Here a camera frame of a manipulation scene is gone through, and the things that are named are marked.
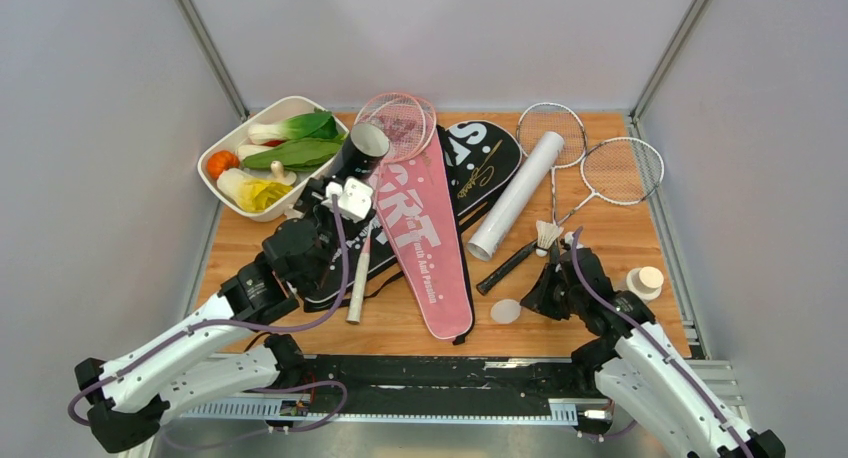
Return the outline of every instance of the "yellow vegetable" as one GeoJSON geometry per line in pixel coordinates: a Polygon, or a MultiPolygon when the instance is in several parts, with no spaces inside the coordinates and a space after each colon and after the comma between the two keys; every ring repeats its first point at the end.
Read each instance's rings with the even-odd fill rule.
{"type": "Polygon", "coordinates": [[[261,180],[238,168],[230,168],[218,177],[218,189],[239,208],[260,213],[292,190],[277,181],[261,180]]]}

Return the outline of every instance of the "orange pumpkin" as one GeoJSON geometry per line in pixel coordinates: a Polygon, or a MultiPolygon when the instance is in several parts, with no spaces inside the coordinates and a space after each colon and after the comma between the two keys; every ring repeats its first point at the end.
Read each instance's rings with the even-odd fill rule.
{"type": "Polygon", "coordinates": [[[217,180],[221,173],[230,168],[238,168],[238,157],[227,150],[219,151],[209,157],[206,162],[206,171],[213,180],[217,180]]]}

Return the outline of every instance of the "white disc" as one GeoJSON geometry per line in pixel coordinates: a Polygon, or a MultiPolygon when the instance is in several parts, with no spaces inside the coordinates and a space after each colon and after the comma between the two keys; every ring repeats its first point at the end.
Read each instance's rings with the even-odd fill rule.
{"type": "Polygon", "coordinates": [[[518,319],[521,314],[521,304],[515,300],[501,300],[492,306],[492,319],[495,323],[508,325],[518,319]]]}

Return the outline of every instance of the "shuttlecock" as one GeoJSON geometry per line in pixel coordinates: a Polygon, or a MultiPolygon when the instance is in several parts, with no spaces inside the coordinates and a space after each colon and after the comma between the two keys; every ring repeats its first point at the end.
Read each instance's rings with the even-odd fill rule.
{"type": "Polygon", "coordinates": [[[536,222],[536,254],[546,256],[548,249],[553,246],[559,235],[562,234],[562,227],[554,223],[539,220],[536,222]]]}

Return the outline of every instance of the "white basket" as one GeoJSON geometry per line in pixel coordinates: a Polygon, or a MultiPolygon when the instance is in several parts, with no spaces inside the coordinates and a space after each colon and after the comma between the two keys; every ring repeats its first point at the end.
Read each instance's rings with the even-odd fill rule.
{"type": "MultiPolygon", "coordinates": [[[[245,216],[254,221],[271,221],[276,218],[279,218],[280,216],[282,216],[283,213],[290,212],[292,210],[292,206],[294,206],[294,204],[297,202],[297,199],[303,192],[304,187],[306,187],[306,182],[308,181],[308,178],[320,178],[324,176],[324,173],[326,173],[327,168],[330,167],[330,163],[332,162],[332,160],[323,164],[311,175],[308,173],[298,173],[297,183],[295,184],[294,189],[292,189],[292,191],[288,192],[285,196],[280,198],[276,203],[268,207],[268,209],[266,209],[262,213],[250,213],[248,211],[244,211],[239,208],[238,205],[233,203],[229,198],[224,196],[218,190],[218,187],[215,186],[215,180],[213,180],[212,177],[209,176],[209,173],[206,171],[206,161],[209,160],[210,156],[221,150],[227,150],[235,153],[236,148],[245,143],[249,143],[250,141],[247,139],[247,128],[254,123],[270,125],[272,123],[277,123],[282,120],[291,118],[292,116],[310,113],[315,108],[324,109],[323,106],[302,96],[288,96],[286,98],[283,98],[282,100],[257,113],[253,118],[242,123],[241,126],[230,132],[230,134],[228,134],[227,136],[219,140],[217,143],[212,145],[211,148],[206,150],[206,152],[204,152],[200,156],[200,160],[197,161],[197,172],[200,173],[200,177],[203,178],[203,182],[206,183],[206,186],[208,186],[210,190],[212,190],[212,193],[215,193],[215,196],[217,196],[219,200],[224,202],[225,205],[232,208],[233,211],[235,211],[239,215],[245,216]]],[[[341,131],[341,133],[348,132],[347,127],[341,121],[339,121],[338,118],[336,118],[336,127],[341,131]]]]}

